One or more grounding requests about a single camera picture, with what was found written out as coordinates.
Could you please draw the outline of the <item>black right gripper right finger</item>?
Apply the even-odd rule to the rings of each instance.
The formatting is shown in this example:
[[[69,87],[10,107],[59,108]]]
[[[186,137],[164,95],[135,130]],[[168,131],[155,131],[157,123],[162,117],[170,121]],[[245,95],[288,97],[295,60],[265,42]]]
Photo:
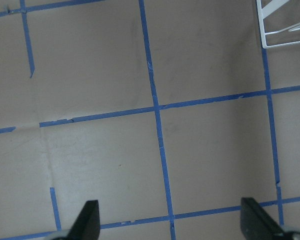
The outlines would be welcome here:
[[[252,197],[240,201],[240,230],[246,240],[285,240],[285,232]]]

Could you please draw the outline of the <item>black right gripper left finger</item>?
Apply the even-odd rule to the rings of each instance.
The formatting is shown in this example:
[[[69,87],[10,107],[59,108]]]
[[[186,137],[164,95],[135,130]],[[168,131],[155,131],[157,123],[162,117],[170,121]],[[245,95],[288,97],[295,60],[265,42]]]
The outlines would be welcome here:
[[[68,240],[98,240],[100,236],[100,212],[98,200],[87,201],[70,231]]]

